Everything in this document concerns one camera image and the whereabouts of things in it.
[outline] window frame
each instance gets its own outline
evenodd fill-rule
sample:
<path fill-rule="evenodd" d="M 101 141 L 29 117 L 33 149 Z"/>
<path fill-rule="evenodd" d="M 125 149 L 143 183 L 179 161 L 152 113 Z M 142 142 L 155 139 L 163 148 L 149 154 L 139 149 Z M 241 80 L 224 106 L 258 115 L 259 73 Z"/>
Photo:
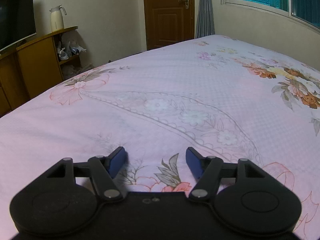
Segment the window frame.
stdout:
<path fill-rule="evenodd" d="M 284 10 L 274 8 L 269 5 L 261 4 L 261 3 L 256 3 L 256 2 L 251 2 L 251 1 L 246 1 L 246 0 L 221 0 L 221 4 L 227 4 L 227 5 L 232 5 L 232 6 L 241 6 L 241 7 L 249 7 L 254 10 L 258 11 L 263 11 L 267 12 L 270 14 L 276 14 L 276 15 L 281 15 L 286 17 L 288 20 L 291 22 L 295 22 L 301 26 L 307 27 L 308 29 L 320 34 L 320 28 L 317 28 L 313 24 L 295 16 L 292 13 L 292 1 L 288 0 L 288 8 L 289 12 L 286 12 Z"/>

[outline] door lock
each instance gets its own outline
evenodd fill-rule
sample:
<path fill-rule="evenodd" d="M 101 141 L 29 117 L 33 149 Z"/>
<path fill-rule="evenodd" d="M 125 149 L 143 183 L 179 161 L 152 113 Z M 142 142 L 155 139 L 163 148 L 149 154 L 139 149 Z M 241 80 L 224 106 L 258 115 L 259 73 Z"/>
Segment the door lock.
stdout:
<path fill-rule="evenodd" d="M 189 0 L 178 0 L 178 2 L 185 2 L 186 3 L 186 9 L 189 9 Z"/>

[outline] tv screen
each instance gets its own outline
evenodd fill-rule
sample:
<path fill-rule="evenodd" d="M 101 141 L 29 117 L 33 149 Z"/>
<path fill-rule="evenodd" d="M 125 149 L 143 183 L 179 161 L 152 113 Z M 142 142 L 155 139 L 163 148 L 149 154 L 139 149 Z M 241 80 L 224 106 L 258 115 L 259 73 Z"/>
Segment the tv screen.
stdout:
<path fill-rule="evenodd" d="M 0 51 L 34 34 L 33 0 L 0 0 Z"/>

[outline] wooden cabinet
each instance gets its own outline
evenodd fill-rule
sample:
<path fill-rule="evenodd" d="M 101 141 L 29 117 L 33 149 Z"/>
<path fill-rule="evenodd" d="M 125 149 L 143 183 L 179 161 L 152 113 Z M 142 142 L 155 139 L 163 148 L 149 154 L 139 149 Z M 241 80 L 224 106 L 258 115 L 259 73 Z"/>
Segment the wooden cabinet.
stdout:
<path fill-rule="evenodd" d="M 16 51 L 9 51 L 0 56 L 0 117 L 28 100 Z"/>
<path fill-rule="evenodd" d="M 63 81 L 61 66 L 80 66 L 77 55 L 59 61 L 56 44 L 65 32 L 59 30 L 0 54 L 0 117 Z"/>
<path fill-rule="evenodd" d="M 30 98 L 35 98 L 63 81 L 60 68 L 63 62 L 59 62 L 56 46 L 63 33 L 77 28 L 74 26 L 59 30 L 17 47 L 20 69 Z"/>
<path fill-rule="evenodd" d="M 0 88 L 0 117 L 7 114 L 10 111 L 11 107 L 7 101 L 7 98 L 5 97 L 2 88 Z"/>

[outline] mattress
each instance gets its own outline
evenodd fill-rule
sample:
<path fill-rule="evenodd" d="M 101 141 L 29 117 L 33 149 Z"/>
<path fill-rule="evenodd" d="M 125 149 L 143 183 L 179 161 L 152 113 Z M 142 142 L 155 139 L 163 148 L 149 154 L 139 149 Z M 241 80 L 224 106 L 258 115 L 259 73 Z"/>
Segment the mattress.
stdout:
<path fill-rule="evenodd" d="M 0 239 L 17 233 L 12 197 L 64 157 L 85 162 L 123 146 L 119 185 L 188 194 L 192 146 L 225 162 L 247 158 L 278 179 L 302 203 L 294 232 L 316 240 L 319 130 L 320 72 L 225 36 L 97 67 L 0 119 Z"/>

